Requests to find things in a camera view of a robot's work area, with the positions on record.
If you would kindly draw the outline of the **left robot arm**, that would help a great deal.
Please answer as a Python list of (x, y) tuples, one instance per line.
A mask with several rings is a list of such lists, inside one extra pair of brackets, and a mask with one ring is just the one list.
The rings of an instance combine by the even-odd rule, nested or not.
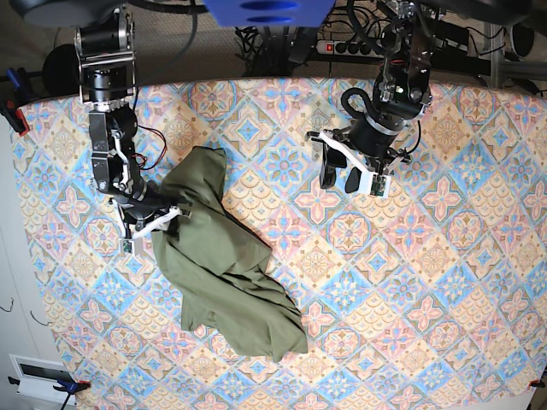
[(394, 149), (392, 144), (411, 120), (418, 120), (432, 101), (429, 87), (436, 20), (427, 17), (417, 1), (383, 2), (379, 8), (389, 21), (371, 38), (356, 17), (353, 2), (346, 5), (350, 24), (362, 42), (382, 56), (373, 91), (352, 87), (340, 103), (352, 119), (342, 129), (308, 132), (321, 146), (320, 187), (332, 188), (337, 171), (349, 168), (345, 191), (386, 198), (391, 175), (399, 164), (412, 161), (414, 148)]

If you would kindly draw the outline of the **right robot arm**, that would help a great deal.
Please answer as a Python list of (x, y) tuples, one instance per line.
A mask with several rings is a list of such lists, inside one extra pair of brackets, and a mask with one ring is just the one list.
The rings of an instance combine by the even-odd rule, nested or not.
[(76, 31), (79, 93), (82, 102), (91, 105), (94, 185), (111, 197), (122, 238), (132, 241), (153, 231), (174, 231), (178, 218), (191, 213), (141, 175), (144, 158), (133, 142), (138, 120), (129, 103), (137, 92), (132, 17), (121, 3), (107, 10), (99, 22)]

